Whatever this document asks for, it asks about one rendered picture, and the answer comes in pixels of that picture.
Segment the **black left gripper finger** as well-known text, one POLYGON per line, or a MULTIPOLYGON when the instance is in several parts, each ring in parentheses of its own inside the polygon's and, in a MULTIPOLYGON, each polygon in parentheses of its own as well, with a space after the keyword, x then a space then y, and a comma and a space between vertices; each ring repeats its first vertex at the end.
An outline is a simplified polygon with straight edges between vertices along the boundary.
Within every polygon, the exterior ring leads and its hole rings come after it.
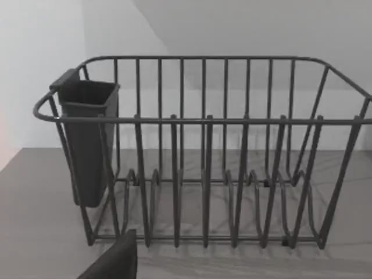
POLYGON ((137 279, 137 231, 128 230, 77 279, 137 279))

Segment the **dark grey cutlery holder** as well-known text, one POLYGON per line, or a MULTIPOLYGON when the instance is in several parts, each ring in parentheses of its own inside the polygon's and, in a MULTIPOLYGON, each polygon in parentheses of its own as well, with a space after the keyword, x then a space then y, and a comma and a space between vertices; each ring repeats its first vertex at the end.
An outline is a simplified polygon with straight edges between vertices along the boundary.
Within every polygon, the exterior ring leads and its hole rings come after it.
MULTIPOLYGON (((104 81, 81 80, 75 69, 67 70, 50 89, 58 92, 62 115, 67 117, 116 117, 120 86, 104 81)), ((77 186, 86 207, 96 208, 106 189, 101 136, 97 123, 65 124, 72 148, 77 186)))

